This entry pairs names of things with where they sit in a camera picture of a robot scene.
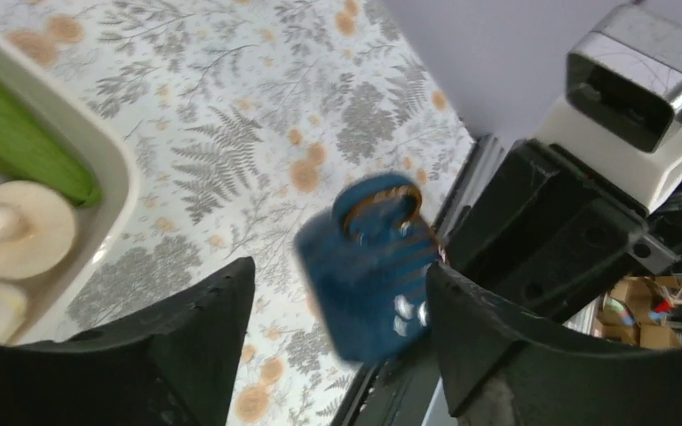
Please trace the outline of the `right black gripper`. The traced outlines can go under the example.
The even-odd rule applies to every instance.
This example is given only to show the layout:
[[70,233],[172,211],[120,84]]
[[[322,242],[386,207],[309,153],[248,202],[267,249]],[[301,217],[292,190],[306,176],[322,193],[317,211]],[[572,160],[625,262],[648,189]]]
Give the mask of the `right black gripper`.
[[566,150],[535,139],[504,158],[446,244],[451,267],[488,291],[564,322],[645,268],[644,207]]

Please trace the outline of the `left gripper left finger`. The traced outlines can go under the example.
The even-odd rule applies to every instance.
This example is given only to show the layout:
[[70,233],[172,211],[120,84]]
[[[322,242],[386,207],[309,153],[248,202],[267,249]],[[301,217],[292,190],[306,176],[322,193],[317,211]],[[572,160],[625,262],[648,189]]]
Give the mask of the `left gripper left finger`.
[[241,257],[64,342],[0,346],[0,425],[222,425],[255,293]]

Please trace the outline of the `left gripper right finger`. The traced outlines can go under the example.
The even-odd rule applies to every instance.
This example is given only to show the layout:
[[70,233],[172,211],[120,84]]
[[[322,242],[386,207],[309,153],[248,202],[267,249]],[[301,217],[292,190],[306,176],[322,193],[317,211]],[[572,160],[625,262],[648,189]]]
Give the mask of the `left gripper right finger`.
[[682,347],[575,332],[444,264],[426,275],[449,414],[462,425],[682,425]]

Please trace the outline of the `dark blue mug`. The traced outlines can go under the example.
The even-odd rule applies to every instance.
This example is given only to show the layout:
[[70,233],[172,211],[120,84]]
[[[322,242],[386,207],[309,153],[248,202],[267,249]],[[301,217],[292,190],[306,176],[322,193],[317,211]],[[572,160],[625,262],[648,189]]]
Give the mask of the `dark blue mug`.
[[377,174],[349,185],[297,231],[308,290],[346,362],[385,361],[429,329],[425,275],[446,257],[421,205],[408,177]]

